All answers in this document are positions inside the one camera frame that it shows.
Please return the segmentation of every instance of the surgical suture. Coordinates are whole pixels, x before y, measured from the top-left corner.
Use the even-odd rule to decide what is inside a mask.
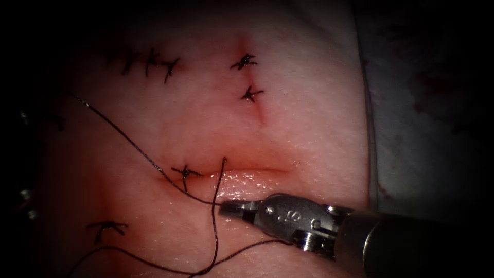
[[[125,75],[126,73],[129,72],[130,66],[132,65],[132,62],[134,62],[134,59],[140,54],[140,52],[133,52],[131,49],[129,49],[129,52],[127,53],[127,60],[125,61],[125,68],[122,71],[122,75]]]
[[[185,165],[184,169],[183,170],[178,170],[178,169],[175,169],[175,168],[172,168],[173,171],[175,172],[179,172],[182,174],[182,181],[183,181],[183,184],[184,184],[184,190],[185,192],[188,192],[187,191],[187,184],[185,183],[185,178],[187,178],[190,174],[193,174],[193,175],[196,175],[198,177],[202,176],[200,173],[196,172],[196,171],[192,171],[190,169],[187,169],[187,165]]]
[[[255,100],[252,97],[257,95],[257,94],[264,93],[264,91],[257,91],[257,92],[251,93],[251,89],[252,89],[252,86],[249,86],[245,95],[243,95],[240,99],[249,99],[252,102],[255,102]]]
[[[161,65],[165,65],[168,67],[168,72],[166,73],[166,77],[165,77],[165,83],[166,80],[168,79],[168,76],[171,76],[173,67],[177,64],[178,60],[180,60],[180,58],[176,58],[173,63],[161,62]]]
[[[152,64],[154,66],[158,66],[158,63],[156,62],[156,57],[159,55],[160,53],[154,53],[154,47],[151,48],[151,50],[149,51],[149,56],[148,56],[148,60],[146,61],[146,77],[148,76],[148,68],[149,68],[149,64]]]
[[[107,229],[107,228],[113,228],[119,234],[125,235],[125,232],[122,231],[122,229],[120,229],[119,226],[121,226],[121,227],[128,227],[129,225],[123,224],[123,223],[115,223],[113,221],[104,221],[104,222],[89,224],[89,225],[87,225],[87,228],[96,227],[96,226],[101,226],[101,227],[99,227],[98,233],[96,234],[96,237],[94,239],[94,244],[95,245],[101,242],[101,234],[103,233],[103,231],[105,229]]]
[[[241,70],[246,65],[257,65],[256,62],[249,62],[249,59],[254,58],[254,55],[245,54],[245,56],[240,59],[240,62],[233,64],[230,68],[238,67],[238,70]]]

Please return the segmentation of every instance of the skin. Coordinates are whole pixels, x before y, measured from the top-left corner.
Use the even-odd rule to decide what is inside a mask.
[[[84,38],[54,75],[54,91],[69,91],[96,107],[179,186],[257,200],[282,192],[319,203],[367,207],[367,128],[355,26],[346,3],[223,4],[154,10]],[[121,75],[125,55],[106,65],[104,48],[140,51]],[[180,57],[166,84],[165,66]],[[229,67],[246,54],[248,65]],[[249,86],[255,102],[240,99]],[[65,276],[94,249],[94,222],[126,223],[125,236],[105,230],[102,241],[156,264],[199,271],[213,257],[210,206],[171,186],[120,134],[67,95],[51,111],[65,130],[46,125],[35,198],[39,273]],[[216,218],[218,259],[271,239],[223,216]],[[157,270],[116,251],[86,260],[73,277],[185,277]],[[292,246],[249,249],[205,277],[342,277],[334,263]]]

